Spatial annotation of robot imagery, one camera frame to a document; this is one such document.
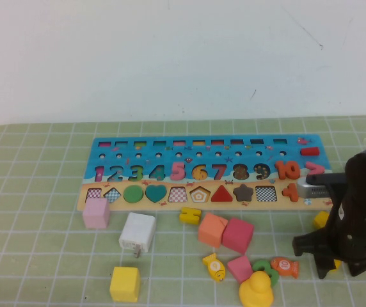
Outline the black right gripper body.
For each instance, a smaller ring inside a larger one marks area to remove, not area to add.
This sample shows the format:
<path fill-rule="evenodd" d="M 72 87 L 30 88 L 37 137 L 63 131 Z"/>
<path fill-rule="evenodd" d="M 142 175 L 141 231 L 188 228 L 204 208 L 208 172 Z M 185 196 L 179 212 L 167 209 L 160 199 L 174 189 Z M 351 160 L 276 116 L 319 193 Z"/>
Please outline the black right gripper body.
<path fill-rule="evenodd" d="M 342 198 L 344 215 L 335 222 L 337 250 L 341 258 L 366 258 L 366 150 L 345 166 L 347 191 Z"/>

